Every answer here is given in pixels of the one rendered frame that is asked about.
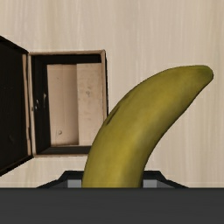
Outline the wooden box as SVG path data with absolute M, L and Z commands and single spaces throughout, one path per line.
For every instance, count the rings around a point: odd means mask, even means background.
M 28 54 L 35 157 L 87 155 L 109 113 L 104 50 Z

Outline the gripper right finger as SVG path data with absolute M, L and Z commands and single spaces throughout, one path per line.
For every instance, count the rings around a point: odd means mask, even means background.
M 160 171 L 144 171 L 142 188 L 185 188 L 185 186 L 167 179 Z

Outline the dark box lid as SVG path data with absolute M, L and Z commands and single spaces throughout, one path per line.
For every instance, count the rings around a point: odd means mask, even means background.
M 27 56 L 0 36 L 0 177 L 32 158 Z

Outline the yellow banana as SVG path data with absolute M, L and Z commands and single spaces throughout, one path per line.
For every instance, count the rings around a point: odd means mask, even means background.
M 165 132 L 214 77 L 209 66 L 179 66 L 129 91 L 101 126 L 87 157 L 84 187 L 139 187 Z

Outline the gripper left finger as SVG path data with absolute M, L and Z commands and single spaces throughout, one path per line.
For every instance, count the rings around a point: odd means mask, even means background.
M 64 171 L 53 181 L 40 185 L 39 188 L 81 188 L 83 171 Z

